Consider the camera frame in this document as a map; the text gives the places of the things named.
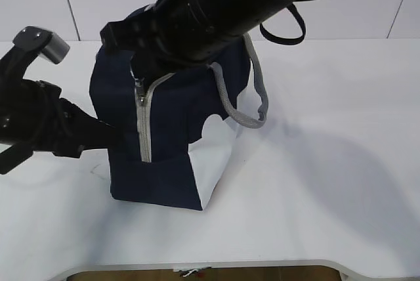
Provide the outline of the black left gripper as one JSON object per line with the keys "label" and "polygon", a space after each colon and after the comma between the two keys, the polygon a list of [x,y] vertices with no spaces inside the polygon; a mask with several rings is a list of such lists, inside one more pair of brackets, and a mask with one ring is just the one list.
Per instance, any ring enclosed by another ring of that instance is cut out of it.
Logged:
{"label": "black left gripper", "polygon": [[61,88],[45,81],[1,81],[2,158],[29,158],[34,152],[78,158],[83,148],[112,148],[119,129],[62,98]]}

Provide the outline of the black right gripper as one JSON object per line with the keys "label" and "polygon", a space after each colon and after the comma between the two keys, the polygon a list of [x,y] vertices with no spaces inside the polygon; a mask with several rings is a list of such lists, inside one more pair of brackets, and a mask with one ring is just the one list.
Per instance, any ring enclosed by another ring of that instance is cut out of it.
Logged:
{"label": "black right gripper", "polygon": [[150,9],[109,22],[100,31],[104,50],[132,51],[135,87],[201,64],[249,29],[248,0],[157,0]]}

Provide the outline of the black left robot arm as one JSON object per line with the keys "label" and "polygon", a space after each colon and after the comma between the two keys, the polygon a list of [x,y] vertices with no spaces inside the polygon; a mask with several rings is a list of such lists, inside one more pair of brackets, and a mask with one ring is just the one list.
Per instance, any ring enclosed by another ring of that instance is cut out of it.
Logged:
{"label": "black left robot arm", "polygon": [[59,86],[24,79],[37,51],[13,47],[1,59],[1,157],[26,160],[35,152],[79,158],[85,150],[112,148],[121,140],[115,127],[61,96]]}

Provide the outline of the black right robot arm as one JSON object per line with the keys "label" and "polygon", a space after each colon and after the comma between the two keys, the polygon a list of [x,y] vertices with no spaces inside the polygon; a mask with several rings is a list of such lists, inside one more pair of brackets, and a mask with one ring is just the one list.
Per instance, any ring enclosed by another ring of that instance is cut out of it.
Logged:
{"label": "black right robot arm", "polygon": [[231,42],[299,0],[157,0],[101,30],[106,53],[146,59],[144,78],[201,66]]}

